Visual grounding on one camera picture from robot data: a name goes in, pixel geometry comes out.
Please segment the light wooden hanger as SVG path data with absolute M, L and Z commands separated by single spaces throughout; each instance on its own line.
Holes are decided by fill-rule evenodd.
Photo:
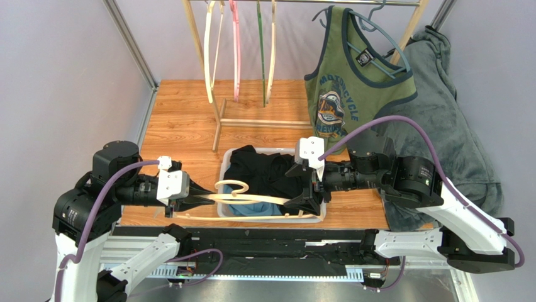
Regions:
M 233 214 L 227 215 L 223 212 L 223 208 L 227 207 L 227 204 L 245 205 L 255 203 L 273 203 L 279 205 L 280 207 L 284 206 L 284 203 L 286 201 L 289 201 L 288 199 L 284 198 L 245 194 L 244 192 L 249 189 L 249 186 L 244 182 L 236 180 L 219 181 L 215 184 L 215 188 L 220 189 L 220 187 L 230 184 L 239 185 L 241 188 L 237 190 L 232 190 L 229 194 L 205 194 L 196 196 L 199 198 L 213 200 L 218 210 L 217 217 L 193 216 L 188 213 L 188 211 L 184 211 L 175 212 L 173 218 L 199 221 L 235 221 L 260 223 L 318 223 L 325 219 L 326 206 L 324 204 L 321 204 L 321 214 L 318 216 L 305 213 L 301 210 L 299 210 L 298 214 L 296 215 L 291 215 L 289 213 L 282 213 L 282 215 L 279 216 L 235 216 Z M 157 199 L 157 188 L 152 189 L 151 191 L 156 194 L 155 198 Z

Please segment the black garment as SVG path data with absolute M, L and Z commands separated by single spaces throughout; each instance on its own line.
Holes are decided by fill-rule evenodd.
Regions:
M 251 145 L 234 150 L 224 180 L 242 181 L 248 194 L 293 199 L 303 193 L 304 177 L 288 177 L 294 157 L 289 154 L 262 154 Z

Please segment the blue tank top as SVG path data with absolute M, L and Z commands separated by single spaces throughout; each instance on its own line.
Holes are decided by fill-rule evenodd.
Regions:
M 269 187 L 259 187 L 249 184 L 249 190 L 246 194 L 265 195 L 277 197 L 277 191 Z M 245 205 L 226 205 L 230 212 L 235 216 L 279 216 L 282 215 L 279 205 L 273 203 L 255 203 Z

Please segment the beige wooden hanger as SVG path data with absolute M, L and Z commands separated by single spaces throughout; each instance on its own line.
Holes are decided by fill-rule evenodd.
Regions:
M 268 105 L 271 100 L 272 85 L 274 81 L 274 72 L 276 64 L 276 0 L 271 1 L 271 50 L 270 50 L 270 64 L 269 64 L 269 76 L 267 81 L 267 91 L 265 96 L 265 104 Z

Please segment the cream plastic hanger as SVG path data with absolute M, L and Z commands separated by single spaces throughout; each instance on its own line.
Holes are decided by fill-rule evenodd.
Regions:
M 208 102 L 209 104 L 215 104 L 214 86 L 219 59 L 221 30 L 225 14 L 225 2 L 207 1 L 207 3 L 203 35 L 203 74 Z M 220 17 L 217 36 L 213 35 L 213 20 L 215 16 Z

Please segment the olive green tank top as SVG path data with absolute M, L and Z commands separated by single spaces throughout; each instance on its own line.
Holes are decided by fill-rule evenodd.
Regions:
M 402 70 L 377 53 L 350 8 L 330 6 L 316 69 L 304 86 L 313 134 L 325 149 L 348 133 L 386 115 L 418 93 L 412 70 Z

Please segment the pink plastic hanger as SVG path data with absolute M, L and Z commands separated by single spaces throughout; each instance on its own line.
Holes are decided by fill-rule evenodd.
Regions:
M 230 10 L 232 12 L 233 26 L 233 53 L 234 53 L 234 92 L 233 100 L 238 102 L 240 94 L 241 79 L 241 49 L 240 49 L 240 23 L 237 1 L 229 0 Z

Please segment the green plastic hanger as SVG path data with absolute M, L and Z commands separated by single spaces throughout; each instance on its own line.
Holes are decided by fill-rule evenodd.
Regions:
M 259 50 L 260 50 L 260 65 L 262 75 L 262 105 L 265 108 L 267 103 L 267 91 L 266 91 L 266 77 L 265 77 L 265 54 L 264 54 L 264 34 L 263 34 L 263 22 L 262 12 L 260 7 L 260 1 L 256 1 L 257 12 L 257 26 L 259 32 Z

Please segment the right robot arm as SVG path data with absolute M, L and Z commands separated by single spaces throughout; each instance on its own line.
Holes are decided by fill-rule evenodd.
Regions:
M 335 191 L 376 189 L 384 201 L 431 216 L 439 226 L 412 232 L 366 230 L 360 242 L 362 254 L 444 260 L 473 274 L 514 269 L 515 254 L 506 240 L 513 235 L 513 221 L 471 211 L 471 202 L 450 191 L 450 181 L 440 177 L 432 161 L 398 156 L 393 141 L 372 130 L 351 138 L 347 149 L 347 161 L 318 160 L 319 139 L 302 138 L 286 172 L 287 177 L 301 180 L 301 193 L 285 207 L 319 214 Z

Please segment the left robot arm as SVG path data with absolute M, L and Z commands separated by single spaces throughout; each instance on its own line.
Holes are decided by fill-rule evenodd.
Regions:
M 160 176 L 141 174 L 147 162 L 137 144 L 107 143 L 92 158 L 92 169 L 53 209 L 57 272 L 52 301 L 126 301 L 156 268 L 193 252 L 192 235 L 166 226 L 158 237 L 122 264 L 101 268 L 101 257 L 124 206 L 161 206 L 168 215 L 211 204 L 209 191 L 182 170 L 180 162 L 154 161 Z

